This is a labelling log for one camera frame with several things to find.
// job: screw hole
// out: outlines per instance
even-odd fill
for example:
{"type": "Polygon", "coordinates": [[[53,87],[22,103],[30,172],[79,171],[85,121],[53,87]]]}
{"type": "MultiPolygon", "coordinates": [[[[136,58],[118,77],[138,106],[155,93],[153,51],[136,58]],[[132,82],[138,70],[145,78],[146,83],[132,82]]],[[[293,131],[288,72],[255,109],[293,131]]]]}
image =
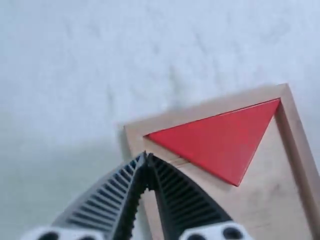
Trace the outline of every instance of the screw hole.
{"type": "Polygon", "coordinates": [[[243,238],[243,234],[235,227],[227,227],[223,230],[223,236],[227,240],[239,240],[243,238]]]}
{"type": "Polygon", "coordinates": [[[50,231],[43,234],[38,240],[58,240],[58,238],[59,235],[56,232],[50,231]]]}
{"type": "Polygon", "coordinates": [[[190,235],[187,240],[207,240],[207,239],[204,236],[196,233],[196,234],[190,235]]]}
{"type": "Polygon", "coordinates": [[[84,236],[84,237],[80,238],[79,240],[96,240],[96,239],[92,236],[84,236]]]}

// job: wooden tray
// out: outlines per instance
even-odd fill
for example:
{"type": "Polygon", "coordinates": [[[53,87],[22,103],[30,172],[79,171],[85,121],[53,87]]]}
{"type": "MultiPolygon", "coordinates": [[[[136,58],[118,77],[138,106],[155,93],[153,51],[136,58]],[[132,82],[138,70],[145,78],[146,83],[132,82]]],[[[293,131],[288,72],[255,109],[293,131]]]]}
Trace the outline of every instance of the wooden tray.
{"type": "MultiPolygon", "coordinates": [[[[130,123],[125,126],[125,133],[132,156],[146,150],[179,168],[255,239],[320,239],[320,178],[287,84],[264,86],[130,123]],[[144,137],[277,98],[281,104],[239,187],[144,137]]],[[[146,192],[142,199],[153,239],[164,239],[154,192],[146,192]]]]}

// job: wooden frame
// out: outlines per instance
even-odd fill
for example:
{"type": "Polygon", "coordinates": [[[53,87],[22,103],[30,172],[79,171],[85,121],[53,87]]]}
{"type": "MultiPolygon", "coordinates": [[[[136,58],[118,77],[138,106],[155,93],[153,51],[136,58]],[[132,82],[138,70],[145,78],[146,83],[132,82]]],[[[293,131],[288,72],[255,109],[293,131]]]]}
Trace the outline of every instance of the wooden frame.
{"type": "MultiPolygon", "coordinates": [[[[127,124],[124,129],[132,156],[136,156],[142,151],[152,151],[158,157],[179,168],[181,171],[191,177],[196,183],[198,183],[215,200],[218,199],[217,202],[221,204],[223,208],[227,208],[227,211],[232,217],[232,211],[235,212],[235,215],[237,216],[235,220],[240,224],[244,224],[247,229],[249,228],[249,233],[251,234],[251,230],[254,233],[253,236],[257,239],[280,239],[278,237],[281,237],[282,239],[320,238],[320,178],[294,103],[292,93],[287,84],[268,85],[242,92],[240,94],[221,97],[205,102],[198,106],[174,112],[167,112],[156,117],[130,123],[127,124]],[[261,216],[251,217],[255,218],[255,222],[262,222],[260,226],[255,225],[253,227],[253,223],[249,222],[248,220],[249,213],[252,213],[252,206],[245,206],[245,209],[240,212],[239,209],[235,209],[234,207],[237,205],[237,203],[227,196],[237,196],[239,198],[244,196],[243,198],[245,200],[248,200],[248,198],[254,198],[254,193],[251,191],[252,189],[249,183],[245,183],[246,187],[243,187],[243,192],[235,193],[238,191],[238,189],[234,186],[229,186],[226,183],[216,179],[214,176],[209,176],[209,174],[204,173],[197,167],[190,166],[191,164],[184,159],[162,148],[161,146],[156,145],[144,137],[147,134],[162,129],[171,128],[188,122],[278,98],[280,98],[281,103],[274,115],[274,119],[272,120],[272,126],[276,127],[273,128],[274,133],[270,133],[269,137],[273,138],[273,136],[279,133],[279,139],[281,139],[283,142],[283,147],[285,150],[279,150],[277,153],[279,155],[275,155],[275,158],[279,158],[278,161],[272,159],[273,163],[275,164],[274,172],[276,174],[274,176],[276,177],[271,175],[272,172],[267,172],[268,170],[266,168],[264,169],[267,173],[262,172],[261,166],[259,167],[259,174],[265,176],[265,179],[261,183],[263,184],[261,185],[262,189],[269,188],[271,186],[270,180],[272,178],[276,178],[278,179],[278,182],[273,190],[277,190],[282,182],[286,183],[284,184],[284,190],[287,190],[290,198],[288,198],[288,196],[284,198],[283,196],[283,198],[279,201],[265,201],[264,204],[269,206],[265,213],[262,205],[257,206],[258,209],[255,209],[254,214],[259,214],[261,216]],[[300,210],[300,203],[298,202],[300,202],[302,205],[303,213],[300,210]],[[275,218],[274,216],[269,216],[270,214],[268,215],[270,211],[273,213],[280,213],[281,211],[284,212],[282,212],[283,215],[275,218]],[[267,214],[270,219],[273,219],[273,221],[279,221],[281,224],[288,221],[288,223],[286,223],[288,229],[284,229],[284,232],[281,232],[282,230],[280,228],[274,226],[278,233],[272,235],[270,233],[273,228],[272,223],[263,222],[266,218],[266,216],[263,216],[264,214],[267,214]],[[296,218],[299,219],[295,220],[295,222],[291,225],[290,221],[296,218]],[[297,228],[301,228],[301,234],[294,231],[294,229],[297,228]]],[[[273,143],[276,142],[276,140],[269,140],[269,142],[273,143]]],[[[271,149],[278,149],[279,145],[282,144],[279,144],[278,142],[276,145],[273,145],[271,149]]],[[[266,153],[269,154],[276,151],[277,150],[271,150],[266,153]]],[[[266,159],[266,154],[260,154],[259,158],[266,159]]],[[[256,172],[252,172],[252,176],[250,177],[251,183],[253,179],[257,178],[258,174],[258,168],[252,167],[252,171],[254,171],[254,169],[256,172]]],[[[151,229],[152,238],[154,240],[163,239],[164,237],[161,229],[159,214],[157,212],[157,204],[154,193],[152,191],[146,192],[142,199],[151,229]]]]}

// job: white surface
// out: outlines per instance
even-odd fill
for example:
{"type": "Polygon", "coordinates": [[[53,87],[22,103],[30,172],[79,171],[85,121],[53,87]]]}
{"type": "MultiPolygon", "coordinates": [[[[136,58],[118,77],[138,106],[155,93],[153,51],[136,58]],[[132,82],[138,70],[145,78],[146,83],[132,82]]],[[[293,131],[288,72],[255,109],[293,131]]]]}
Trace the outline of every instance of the white surface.
{"type": "Polygon", "coordinates": [[[20,240],[39,240],[41,238],[53,239],[53,237],[44,237],[47,234],[58,235],[58,240],[83,240],[91,237],[92,240],[105,240],[102,232],[88,229],[71,229],[52,226],[40,226],[28,231],[20,240]]]}
{"type": "Polygon", "coordinates": [[[211,240],[228,240],[230,237],[225,236],[226,229],[234,229],[234,232],[238,232],[239,237],[237,239],[242,240],[254,240],[244,226],[234,222],[234,221],[225,221],[222,223],[216,223],[206,226],[199,226],[194,228],[189,228],[185,230],[182,235],[179,237],[179,240],[190,240],[191,238],[195,238],[194,236],[201,236],[204,237],[204,240],[211,239],[211,240]]]}
{"type": "Polygon", "coordinates": [[[290,83],[319,166],[319,36],[318,0],[0,1],[2,238],[117,166],[124,122],[264,83],[290,83]]]}

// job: red triangle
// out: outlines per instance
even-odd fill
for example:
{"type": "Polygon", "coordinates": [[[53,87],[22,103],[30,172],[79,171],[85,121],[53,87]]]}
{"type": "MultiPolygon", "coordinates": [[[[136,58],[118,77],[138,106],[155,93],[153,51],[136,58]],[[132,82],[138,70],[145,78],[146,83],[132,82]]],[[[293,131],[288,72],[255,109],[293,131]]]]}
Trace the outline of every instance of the red triangle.
{"type": "Polygon", "coordinates": [[[148,137],[208,172],[239,186],[280,100],[150,133],[148,137]]]}

